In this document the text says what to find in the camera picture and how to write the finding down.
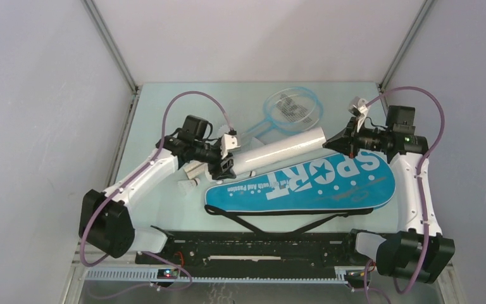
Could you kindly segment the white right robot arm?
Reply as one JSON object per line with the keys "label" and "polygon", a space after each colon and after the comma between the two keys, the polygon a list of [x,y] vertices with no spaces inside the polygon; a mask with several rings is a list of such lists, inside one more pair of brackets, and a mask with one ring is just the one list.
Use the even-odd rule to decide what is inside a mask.
{"label": "white right robot arm", "polygon": [[455,253],[452,239],[445,238],[432,208],[428,184],[427,139],[415,134],[415,109],[393,106],[385,128],[364,126],[366,106],[350,106],[353,117],[346,128],[323,146],[354,158],[362,149],[383,152],[396,182],[398,232],[382,237],[376,232],[353,229],[343,241],[346,262],[358,265],[375,261],[382,276],[431,284]]}

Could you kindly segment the white shuttlecock tube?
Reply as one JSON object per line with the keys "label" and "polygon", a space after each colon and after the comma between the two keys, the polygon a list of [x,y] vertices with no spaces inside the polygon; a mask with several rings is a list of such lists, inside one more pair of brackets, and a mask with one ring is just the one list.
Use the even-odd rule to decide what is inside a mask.
{"label": "white shuttlecock tube", "polygon": [[288,160],[322,148],[327,141],[321,127],[287,137],[260,148],[235,155],[232,171],[235,175],[250,172],[257,168]]}

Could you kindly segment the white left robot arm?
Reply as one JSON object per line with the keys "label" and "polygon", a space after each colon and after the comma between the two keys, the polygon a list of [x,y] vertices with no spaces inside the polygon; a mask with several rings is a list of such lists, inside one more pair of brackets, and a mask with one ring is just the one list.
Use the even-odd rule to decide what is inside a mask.
{"label": "white left robot arm", "polygon": [[106,257],[120,258],[128,251],[149,251],[158,263],[172,261],[175,247],[167,242],[167,233],[155,227],[134,227],[133,212],[147,193],[187,162],[217,166],[238,147],[234,130],[219,137],[214,144],[190,137],[165,136],[124,179],[101,192],[88,191],[83,198],[79,227],[82,263],[90,265],[85,257],[87,244],[101,250]]}

